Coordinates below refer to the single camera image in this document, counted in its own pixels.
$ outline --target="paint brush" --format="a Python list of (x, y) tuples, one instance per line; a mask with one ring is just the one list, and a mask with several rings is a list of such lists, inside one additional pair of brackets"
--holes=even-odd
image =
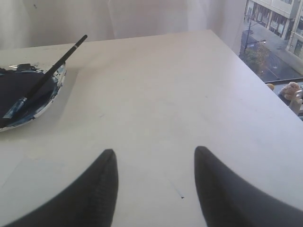
[(18, 111), (21, 107), (31, 99), (37, 91), (53, 76), (53, 74), (62, 66), (66, 60), (75, 52), (75, 50), (87, 39), (87, 35), (84, 35), (62, 58), (59, 59), (44, 75), (41, 77), (35, 85), (22, 97), (20, 98), (3, 116), (0, 127), (4, 127), (9, 120), (13, 117), (16, 118)]

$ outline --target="tree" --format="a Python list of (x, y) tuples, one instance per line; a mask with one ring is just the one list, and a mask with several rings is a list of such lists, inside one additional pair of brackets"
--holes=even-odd
[(266, 68), (269, 50), (263, 45), (259, 44), (257, 50), (248, 48), (245, 53), (240, 54), (240, 58), (244, 63), (259, 77)]

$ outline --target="black paint brush handle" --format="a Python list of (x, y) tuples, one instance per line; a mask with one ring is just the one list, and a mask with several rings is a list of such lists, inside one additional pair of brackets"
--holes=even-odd
[(24, 96), (27, 100), (31, 99), (35, 93), (47, 82), (47, 80), (53, 76), (53, 74), (62, 66), (66, 60), (78, 49), (78, 47), (87, 39), (87, 35), (84, 35), (62, 58), (59, 59), (45, 74), (38, 80), (38, 82), (28, 91)]

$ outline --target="sidewalk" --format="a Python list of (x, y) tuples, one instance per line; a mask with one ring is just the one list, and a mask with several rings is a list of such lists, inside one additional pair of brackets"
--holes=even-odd
[[(287, 44), (289, 40), (283, 40), (276, 34), (264, 28), (262, 25), (257, 24), (255, 21), (252, 21), (251, 31), (253, 33), (250, 37), (256, 40), (266, 40), (265, 46), (274, 53), (277, 57), (287, 63), (290, 67), (292, 67), (295, 71), (303, 75), (303, 60), (298, 59), (293, 56), (292, 53), (286, 50)], [(244, 31), (248, 30), (249, 23), (247, 20), (244, 22)]]

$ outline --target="street lamp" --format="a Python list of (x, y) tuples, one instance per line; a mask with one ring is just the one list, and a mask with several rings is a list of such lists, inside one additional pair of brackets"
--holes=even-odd
[(247, 49), (247, 46), (248, 46), (249, 44), (256, 44), (256, 43), (260, 43), (260, 42), (263, 42), (264, 44), (266, 43), (266, 40), (261, 40), (261, 41), (256, 41), (256, 42), (248, 43), (248, 37), (249, 37), (249, 35), (250, 35), (250, 28), (253, 27), (253, 26), (251, 25), (251, 20), (250, 20), (250, 26), (249, 26), (248, 32), (247, 32), (247, 38), (246, 38), (244, 53), (245, 53), (245, 51), (246, 51), (246, 49)]

